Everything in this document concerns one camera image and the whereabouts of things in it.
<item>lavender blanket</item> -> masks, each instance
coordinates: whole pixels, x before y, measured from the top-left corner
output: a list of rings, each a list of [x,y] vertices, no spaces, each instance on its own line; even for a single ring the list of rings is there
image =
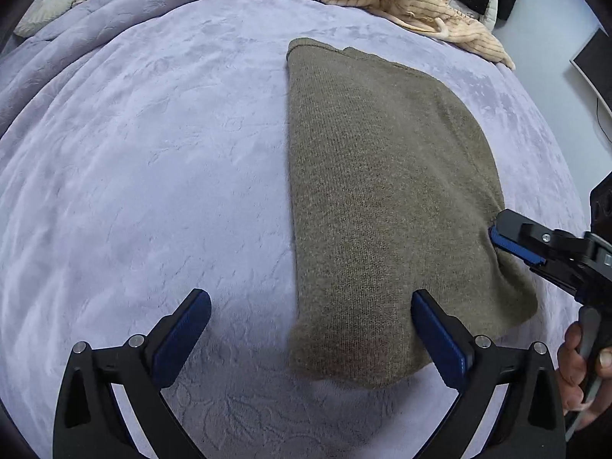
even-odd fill
[[[380,391],[286,369],[285,54],[300,36],[443,81],[481,125],[506,205],[586,228],[553,134],[504,66],[308,0],[90,0],[0,62],[0,398],[42,458],[73,343],[147,333],[194,287],[212,318],[164,395],[211,459],[405,459],[452,403],[432,366]],[[576,307],[543,283],[539,300],[505,341],[555,352]]]

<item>metal bolt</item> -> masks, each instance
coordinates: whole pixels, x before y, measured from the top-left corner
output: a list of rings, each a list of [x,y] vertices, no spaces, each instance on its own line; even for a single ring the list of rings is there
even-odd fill
[[[85,342],[76,342],[72,348],[72,351],[75,354],[80,354],[87,348],[87,344]]]
[[[534,343],[534,350],[540,354],[540,355],[544,355],[546,354],[546,352],[548,352],[548,349],[546,348],[546,345],[544,345],[544,343],[542,342],[535,342]]]
[[[130,339],[127,341],[127,344],[130,347],[137,348],[137,347],[140,347],[144,342],[145,342],[145,337],[143,337],[142,335],[134,335],[130,337]]]
[[[491,339],[485,335],[478,335],[475,338],[476,345],[481,349],[488,349],[491,346]]]

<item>knit fabric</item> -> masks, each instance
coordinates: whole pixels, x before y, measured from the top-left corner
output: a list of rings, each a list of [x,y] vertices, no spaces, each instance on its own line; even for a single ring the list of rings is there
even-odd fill
[[[418,288],[474,334],[531,317],[530,280],[488,238],[504,200],[463,103],[431,76],[351,48],[295,39],[287,61],[290,366],[368,388],[414,373],[429,361],[411,324]]]

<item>human hand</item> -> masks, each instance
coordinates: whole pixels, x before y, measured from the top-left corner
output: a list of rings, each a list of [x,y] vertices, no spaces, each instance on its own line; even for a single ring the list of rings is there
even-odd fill
[[[603,379],[597,396],[593,402],[582,404],[583,392],[578,385],[586,376],[586,361],[578,355],[576,348],[580,344],[582,330],[575,322],[565,332],[565,342],[557,352],[559,369],[556,371],[563,414],[568,411],[588,409],[578,424],[578,429],[584,428],[595,421],[612,403],[612,348],[599,353],[596,372]]]

